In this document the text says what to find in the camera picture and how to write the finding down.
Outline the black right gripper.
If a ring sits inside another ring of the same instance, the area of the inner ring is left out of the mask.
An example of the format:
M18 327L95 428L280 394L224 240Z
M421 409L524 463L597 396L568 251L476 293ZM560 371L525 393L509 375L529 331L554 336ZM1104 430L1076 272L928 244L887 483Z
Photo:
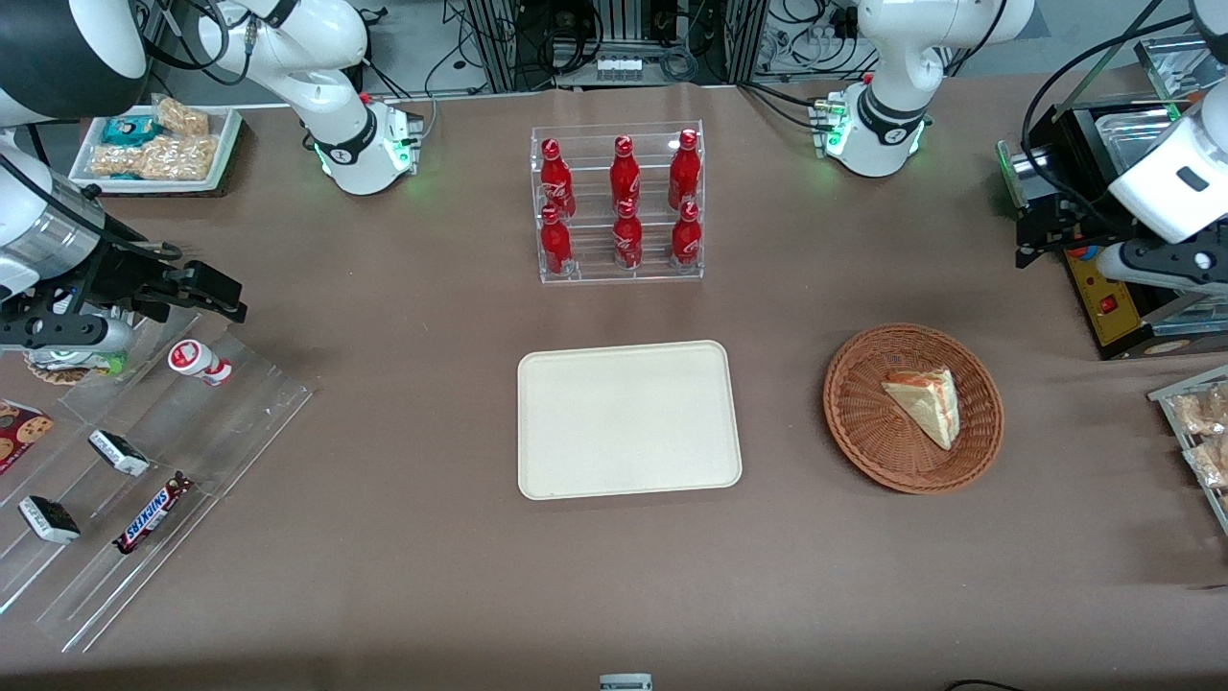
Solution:
M167 322L171 307L178 306L246 323L248 306L241 301L242 284L205 261L187 261L181 268L181 248L167 242L138 242L131 252L101 241L87 261L68 274L65 312L84 315L96 309L108 315L119 309Z

